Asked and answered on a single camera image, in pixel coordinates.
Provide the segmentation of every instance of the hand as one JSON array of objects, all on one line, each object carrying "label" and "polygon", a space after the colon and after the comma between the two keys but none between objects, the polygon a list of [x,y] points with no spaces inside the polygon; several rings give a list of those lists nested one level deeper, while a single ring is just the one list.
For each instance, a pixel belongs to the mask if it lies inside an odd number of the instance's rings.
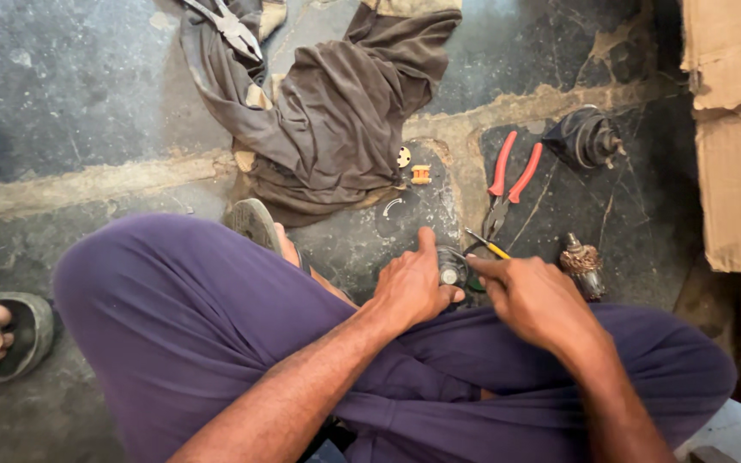
[{"label": "hand", "polygon": [[459,302],[464,291],[453,285],[439,285],[437,237],[427,226],[419,229],[419,250],[406,250],[379,273],[372,300],[365,304],[375,310],[390,310],[402,331],[437,316],[451,301]]},{"label": "hand", "polygon": [[573,281],[555,265],[539,257],[486,260],[469,255],[467,259],[484,280],[482,286],[497,316],[523,340],[563,362],[611,342]]}]

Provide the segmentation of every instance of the screwdriver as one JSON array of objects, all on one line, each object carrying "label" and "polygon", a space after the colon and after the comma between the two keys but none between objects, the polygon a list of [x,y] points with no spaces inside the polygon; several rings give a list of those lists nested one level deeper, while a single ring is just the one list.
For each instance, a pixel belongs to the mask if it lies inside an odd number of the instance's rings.
[{"label": "screwdriver", "polygon": [[499,247],[497,245],[491,243],[490,241],[486,240],[485,238],[480,237],[479,235],[477,235],[476,233],[474,233],[473,230],[471,230],[467,226],[465,227],[465,231],[468,232],[468,233],[470,233],[471,235],[473,235],[473,237],[476,238],[477,240],[481,241],[482,244],[485,245],[485,247],[487,247],[489,250],[491,250],[493,252],[493,254],[496,254],[497,256],[499,256],[499,257],[501,257],[503,259],[510,259],[510,256],[508,255],[508,253],[506,253],[504,250],[499,249]]}]

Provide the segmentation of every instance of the brown cloth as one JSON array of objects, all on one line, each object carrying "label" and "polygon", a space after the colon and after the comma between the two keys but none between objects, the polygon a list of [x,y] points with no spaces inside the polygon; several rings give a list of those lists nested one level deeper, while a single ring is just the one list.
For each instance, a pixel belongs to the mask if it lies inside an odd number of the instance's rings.
[{"label": "brown cloth", "polygon": [[[431,100],[445,72],[441,46],[462,20],[460,6],[360,4],[343,40],[296,49],[275,105],[253,81],[260,85],[265,69],[189,12],[181,43],[199,94],[237,149],[257,153],[247,175],[275,220],[303,226],[397,194],[402,124]],[[230,9],[254,34],[261,30],[260,40],[278,24],[266,20],[267,0],[234,0]]]}]

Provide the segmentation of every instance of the concrete floor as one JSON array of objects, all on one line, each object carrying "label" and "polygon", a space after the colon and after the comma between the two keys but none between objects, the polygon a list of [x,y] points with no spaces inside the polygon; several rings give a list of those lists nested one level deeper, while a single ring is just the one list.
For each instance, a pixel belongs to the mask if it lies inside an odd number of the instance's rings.
[{"label": "concrete floor", "polygon": [[[263,47],[269,71],[286,72],[298,46],[340,39],[357,4],[292,0]],[[116,217],[220,217],[236,177],[231,136],[184,65],[181,11],[170,0],[0,0],[0,291],[48,298],[58,257]],[[520,132],[508,170],[518,176],[545,129],[592,103],[618,121],[630,156],[585,174],[547,153],[497,241],[552,261],[574,231],[605,258],[609,301],[670,310],[702,248],[702,213],[691,97],[664,67],[676,62],[678,49],[664,45],[675,45],[678,28],[654,25],[677,23],[654,11],[664,4],[465,0],[439,91],[404,126],[414,160],[432,161],[438,180],[409,192],[418,205],[394,225],[376,220],[383,204],[292,237],[364,300],[374,287],[368,265],[412,247],[419,225],[435,226],[446,244],[470,244],[460,228],[479,228],[510,130]],[[0,461],[122,459],[96,378],[59,326],[44,364],[0,385]]]}]

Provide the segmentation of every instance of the red-handled pliers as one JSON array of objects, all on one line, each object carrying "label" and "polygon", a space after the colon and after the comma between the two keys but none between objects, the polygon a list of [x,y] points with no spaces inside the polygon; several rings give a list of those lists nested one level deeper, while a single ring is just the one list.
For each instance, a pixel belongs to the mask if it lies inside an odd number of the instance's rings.
[{"label": "red-handled pliers", "polygon": [[520,193],[522,193],[525,185],[533,177],[533,173],[536,172],[536,166],[539,164],[539,158],[542,155],[542,144],[536,143],[533,145],[530,160],[524,172],[520,175],[520,179],[516,181],[514,186],[510,187],[507,195],[503,195],[505,191],[505,166],[508,162],[508,153],[510,153],[510,148],[513,146],[515,140],[516,131],[509,133],[507,138],[505,138],[505,143],[502,144],[502,149],[499,151],[499,158],[497,158],[497,169],[494,174],[493,185],[488,189],[488,193],[496,196],[493,204],[491,204],[491,210],[482,224],[482,235],[488,241],[491,241],[497,235],[497,232],[499,232],[499,229],[505,223],[505,217],[508,215],[508,206],[511,203],[520,202]]}]

